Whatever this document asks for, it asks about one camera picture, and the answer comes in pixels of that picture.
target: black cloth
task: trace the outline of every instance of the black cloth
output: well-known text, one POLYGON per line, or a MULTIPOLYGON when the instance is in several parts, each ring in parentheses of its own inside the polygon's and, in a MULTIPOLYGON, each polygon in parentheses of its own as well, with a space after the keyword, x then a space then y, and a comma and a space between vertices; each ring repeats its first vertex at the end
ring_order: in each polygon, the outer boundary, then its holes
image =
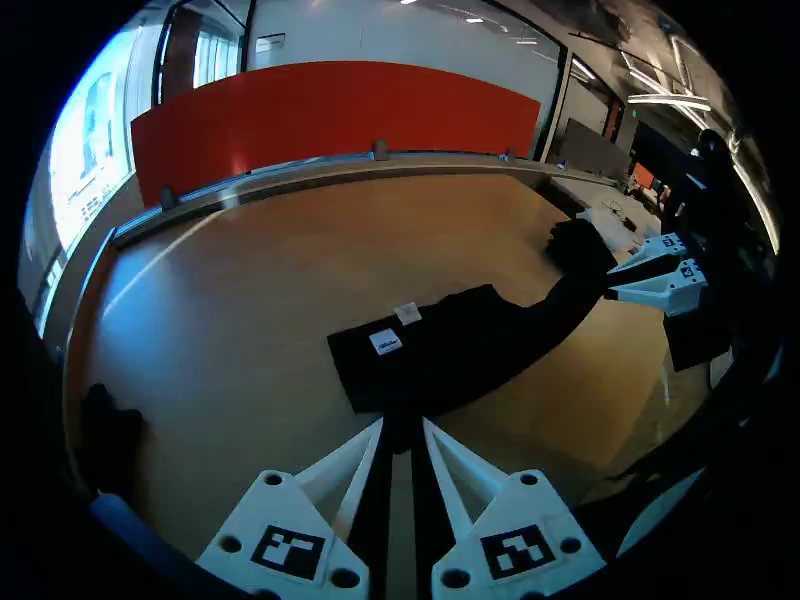
POLYGON ((567 275, 543 301, 521 307, 482 285, 420 307, 416 323, 386 317, 335 333, 328 346, 356 412, 401 421, 436 416, 492 391, 552 350, 602 292, 602 277, 567 275), (369 336, 388 328, 403 347, 379 356, 369 336))
POLYGON ((605 273, 617 266, 600 233, 585 219, 556 223, 545 253, 565 273, 605 273))

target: orange wall panel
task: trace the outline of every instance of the orange wall panel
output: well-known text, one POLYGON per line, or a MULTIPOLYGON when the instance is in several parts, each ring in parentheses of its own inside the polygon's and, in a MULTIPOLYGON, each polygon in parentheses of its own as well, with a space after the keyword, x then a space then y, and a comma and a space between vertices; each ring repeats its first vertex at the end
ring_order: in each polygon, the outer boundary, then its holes
POLYGON ((315 156, 450 150, 527 156, 540 104, 424 67, 315 62, 241 73, 180 94, 131 124, 146 206, 267 165, 315 156))
POLYGON ((633 168, 633 176, 636 181, 644 188, 650 188, 653 185, 655 177, 648 171, 641 163, 636 163, 633 168))

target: wooden table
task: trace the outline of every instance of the wooden table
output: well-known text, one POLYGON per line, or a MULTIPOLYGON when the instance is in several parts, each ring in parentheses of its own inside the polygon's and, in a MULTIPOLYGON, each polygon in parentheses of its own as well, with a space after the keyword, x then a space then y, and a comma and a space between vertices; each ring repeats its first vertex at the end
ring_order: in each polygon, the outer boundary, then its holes
MULTIPOLYGON (((372 420, 352 412, 328 334, 483 283, 541 300, 563 219, 510 177, 418 176, 253 202, 123 251, 89 376, 149 423, 137 510, 198 556, 260 470, 297 472, 372 420)), ((503 469, 542 468, 575 502, 630 436, 665 352, 659 311, 603 300, 548 356, 438 423, 503 469)))

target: window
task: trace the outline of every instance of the window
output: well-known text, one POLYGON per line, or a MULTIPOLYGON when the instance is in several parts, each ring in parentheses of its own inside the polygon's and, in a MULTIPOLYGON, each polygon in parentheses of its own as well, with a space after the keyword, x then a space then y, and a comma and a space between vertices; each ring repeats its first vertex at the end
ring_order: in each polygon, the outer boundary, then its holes
POLYGON ((79 233, 128 175, 125 81, 136 30, 114 36, 75 86, 53 132, 50 193, 61 245, 79 233))
POLYGON ((239 72, 239 44, 219 35, 201 31, 194 54, 192 85, 195 88, 239 72))

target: paper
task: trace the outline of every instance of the paper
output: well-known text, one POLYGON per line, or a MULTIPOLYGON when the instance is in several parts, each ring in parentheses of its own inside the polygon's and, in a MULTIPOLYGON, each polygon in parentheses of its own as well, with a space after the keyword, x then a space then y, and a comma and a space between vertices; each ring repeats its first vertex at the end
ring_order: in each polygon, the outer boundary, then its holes
POLYGON ((369 341, 372 342, 372 347, 375 348, 375 352, 377 352, 379 356, 383 356, 384 354, 388 354, 389 352, 403 347, 400 338, 397 337, 397 334, 391 329, 384 329, 378 333, 373 333, 369 336, 369 341))
POLYGON ((394 309, 394 314, 397 315, 397 318, 400 319, 403 325, 410 325, 411 323, 422 320, 422 315, 419 314, 416 302, 409 302, 403 306, 398 306, 394 309))

